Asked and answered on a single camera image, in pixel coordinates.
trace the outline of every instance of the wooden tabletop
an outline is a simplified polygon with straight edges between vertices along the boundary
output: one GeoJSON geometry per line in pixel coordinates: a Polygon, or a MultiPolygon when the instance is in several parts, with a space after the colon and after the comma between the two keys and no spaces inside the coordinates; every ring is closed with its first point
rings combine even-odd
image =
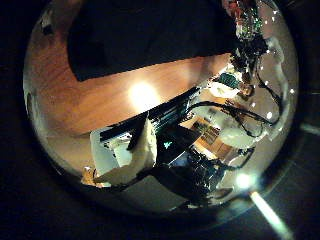
{"type": "Polygon", "coordinates": [[[54,34],[43,35],[38,21],[30,38],[25,98],[47,136],[78,136],[135,116],[217,73],[228,58],[197,57],[78,82],[68,63],[66,39],[81,3],[54,0],[54,34]]]}

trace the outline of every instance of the wire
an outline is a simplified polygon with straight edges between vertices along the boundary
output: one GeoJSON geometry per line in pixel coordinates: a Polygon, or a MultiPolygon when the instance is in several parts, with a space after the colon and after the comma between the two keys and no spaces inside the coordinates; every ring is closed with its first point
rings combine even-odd
{"type": "Polygon", "coordinates": [[[269,94],[271,95],[273,101],[274,101],[274,102],[277,104],[277,106],[278,106],[278,112],[279,112],[279,114],[278,114],[278,118],[277,118],[277,119],[274,121],[274,123],[272,124],[272,125],[274,125],[274,124],[276,124],[276,123],[279,121],[280,116],[281,116],[282,113],[283,113],[282,93],[281,93],[281,97],[280,97],[278,94],[276,94],[271,88],[269,88],[269,87],[263,82],[263,80],[262,80],[261,77],[260,77],[259,70],[258,70],[258,69],[260,69],[260,65],[261,65],[261,57],[258,57],[257,60],[256,60],[256,62],[257,62],[257,64],[256,64],[256,67],[255,67],[255,73],[256,73],[256,76],[257,76],[257,78],[258,78],[258,80],[259,80],[259,87],[266,89],[266,90],[269,92],[269,94]]]}

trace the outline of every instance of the fisheye lens view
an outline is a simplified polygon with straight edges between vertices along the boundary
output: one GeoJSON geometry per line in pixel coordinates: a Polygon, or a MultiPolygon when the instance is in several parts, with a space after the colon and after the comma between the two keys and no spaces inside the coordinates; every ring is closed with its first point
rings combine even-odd
{"type": "Polygon", "coordinates": [[[4,239],[316,239],[312,2],[1,4],[4,239]]]}

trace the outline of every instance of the black cable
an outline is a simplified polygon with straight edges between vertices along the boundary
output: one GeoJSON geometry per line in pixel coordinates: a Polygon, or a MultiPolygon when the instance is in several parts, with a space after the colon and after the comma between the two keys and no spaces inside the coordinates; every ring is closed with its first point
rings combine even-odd
{"type": "Polygon", "coordinates": [[[258,78],[258,80],[259,80],[259,87],[266,89],[266,90],[269,92],[269,94],[271,95],[271,98],[273,99],[273,101],[274,101],[274,102],[277,104],[277,106],[278,106],[278,112],[279,112],[279,114],[278,114],[278,118],[277,118],[277,119],[274,121],[274,123],[272,124],[272,125],[274,125],[274,124],[276,124],[276,123],[279,121],[280,116],[281,116],[282,113],[283,113],[282,97],[280,97],[278,94],[276,94],[271,88],[269,88],[269,87],[262,81],[262,79],[261,79],[261,77],[260,77],[259,70],[258,70],[258,69],[260,68],[260,65],[261,65],[261,58],[258,57],[256,62],[257,62],[257,63],[256,63],[255,73],[256,73],[256,76],[257,76],[257,78],[258,78]]]}
{"type": "Polygon", "coordinates": [[[251,117],[252,119],[254,119],[256,121],[263,122],[265,124],[269,124],[270,126],[272,126],[274,124],[274,122],[271,122],[271,121],[261,117],[260,115],[249,111],[249,110],[240,109],[240,108],[236,108],[236,107],[233,107],[233,106],[228,106],[228,105],[225,105],[225,104],[220,104],[220,103],[211,102],[211,101],[203,101],[203,102],[198,102],[196,104],[193,104],[192,106],[190,106],[187,109],[186,114],[188,114],[192,109],[197,108],[197,107],[202,107],[202,106],[219,107],[219,108],[222,108],[222,109],[225,109],[225,110],[229,111],[231,115],[234,114],[235,112],[242,113],[242,114],[244,114],[244,115],[246,115],[248,117],[251,117]]]}

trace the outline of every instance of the white object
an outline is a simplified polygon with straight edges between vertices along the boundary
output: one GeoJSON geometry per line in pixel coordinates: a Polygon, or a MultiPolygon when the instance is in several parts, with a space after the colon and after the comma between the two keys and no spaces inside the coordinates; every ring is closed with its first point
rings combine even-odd
{"type": "Polygon", "coordinates": [[[233,89],[219,82],[213,82],[211,84],[210,92],[215,97],[234,98],[240,90],[233,89]]]}
{"type": "Polygon", "coordinates": [[[256,142],[255,138],[239,128],[225,128],[220,131],[219,137],[224,144],[238,149],[250,148],[256,142]]]}
{"type": "Polygon", "coordinates": [[[136,146],[131,150],[132,160],[128,165],[113,168],[94,179],[95,183],[108,182],[113,186],[127,184],[136,178],[137,173],[154,166],[157,157],[157,141],[154,127],[149,119],[136,146]]]}

